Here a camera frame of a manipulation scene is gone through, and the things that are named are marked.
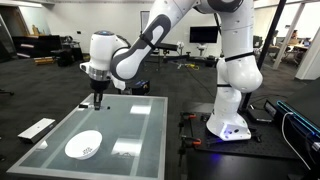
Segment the blue light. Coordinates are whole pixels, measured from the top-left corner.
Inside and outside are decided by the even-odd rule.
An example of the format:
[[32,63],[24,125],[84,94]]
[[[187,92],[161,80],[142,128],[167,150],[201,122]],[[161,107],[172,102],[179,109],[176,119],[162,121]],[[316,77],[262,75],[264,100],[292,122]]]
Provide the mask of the blue light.
[[294,118],[296,120],[298,120],[299,123],[301,123],[304,127],[306,127],[309,131],[311,131],[313,134],[316,134],[314,131],[312,131],[309,127],[307,127],[307,125],[305,123],[307,123],[309,126],[311,126],[312,129],[314,129],[316,132],[320,133],[320,131],[314,127],[312,124],[310,124],[306,119],[304,119],[303,117],[301,117],[301,115],[299,115],[298,113],[296,113],[295,111],[293,111],[291,108],[289,108],[286,104],[284,104],[281,101],[277,101],[277,104],[279,105],[279,107],[281,107],[284,111],[286,112],[292,112],[295,116]]
[[210,159],[212,159],[214,161],[219,161],[221,159],[221,154],[212,154],[210,156]]

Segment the white robotic arm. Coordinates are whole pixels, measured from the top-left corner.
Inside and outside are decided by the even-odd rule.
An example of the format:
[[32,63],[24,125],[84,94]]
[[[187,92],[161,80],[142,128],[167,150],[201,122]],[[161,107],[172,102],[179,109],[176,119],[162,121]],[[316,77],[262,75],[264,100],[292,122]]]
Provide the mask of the white robotic arm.
[[250,139],[248,125],[237,110],[241,92],[252,92],[262,83],[262,75],[253,56],[252,0],[156,0],[146,29],[132,47],[115,52],[110,66],[110,61],[102,61],[108,65],[92,67],[102,67],[99,70],[107,72],[110,70],[112,76],[119,80],[132,79],[143,59],[191,8],[205,14],[217,12],[222,21],[225,59],[221,59],[217,65],[218,90],[207,128],[225,141]]
[[103,91],[113,80],[116,87],[124,88],[124,82],[113,78],[110,72],[110,63],[114,54],[123,49],[130,48],[130,43],[121,36],[116,36],[110,31],[97,31],[91,37],[90,56],[87,63],[80,64],[80,69],[85,71],[91,80],[91,88],[94,90],[94,106],[100,109]]

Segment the white plate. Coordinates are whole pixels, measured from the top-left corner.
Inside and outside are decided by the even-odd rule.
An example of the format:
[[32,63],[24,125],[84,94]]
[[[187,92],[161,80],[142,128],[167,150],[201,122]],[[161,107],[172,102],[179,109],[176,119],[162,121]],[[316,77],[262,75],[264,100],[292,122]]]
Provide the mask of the white plate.
[[98,131],[88,130],[75,135],[67,143],[65,153],[71,158],[84,160],[92,157],[99,149],[102,135]]

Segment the metal frame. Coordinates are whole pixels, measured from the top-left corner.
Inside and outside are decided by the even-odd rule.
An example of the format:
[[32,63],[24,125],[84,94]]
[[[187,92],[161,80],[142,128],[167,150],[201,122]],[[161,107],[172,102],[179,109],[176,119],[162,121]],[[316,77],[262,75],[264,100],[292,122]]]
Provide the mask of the metal frame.
[[[113,95],[107,94],[108,96],[118,96],[124,97],[124,95]],[[87,102],[93,94],[90,94],[86,97],[82,103]],[[41,168],[31,168],[31,167],[22,167],[20,166],[24,160],[26,160],[46,139],[48,139],[58,128],[60,128],[70,116],[72,116],[78,108],[76,107],[72,110],[55,128],[53,128],[45,137],[42,138],[33,148],[31,148],[22,158],[20,158],[7,173],[12,175],[21,175],[27,177],[40,177],[40,178],[70,178],[70,179],[109,179],[109,180],[164,180],[164,170],[165,170],[165,150],[166,150],[166,132],[167,132],[167,111],[168,111],[168,98],[167,97],[155,97],[155,96],[131,96],[138,98],[146,99],[164,99],[164,113],[163,113],[163,124],[162,124],[162,134],[161,134],[161,149],[159,157],[159,170],[158,178],[147,178],[147,177],[130,177],[123,175],[108,175],[100,173],[84,173],[84,172],[73,172],[73,171],[64,171],[64,170],[54,170],[54,169],[41,169]]]

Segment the monitor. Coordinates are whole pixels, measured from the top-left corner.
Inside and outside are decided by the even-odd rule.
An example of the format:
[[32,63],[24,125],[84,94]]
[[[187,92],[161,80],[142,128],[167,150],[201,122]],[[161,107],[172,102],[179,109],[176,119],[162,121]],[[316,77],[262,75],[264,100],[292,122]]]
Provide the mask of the monitor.
[[190,43],[217,43],[217,26],[190,27]]
[[310,42],[309,41],[304,41],[303,45],[304,45],[304,47],[309,47],[310,46]]

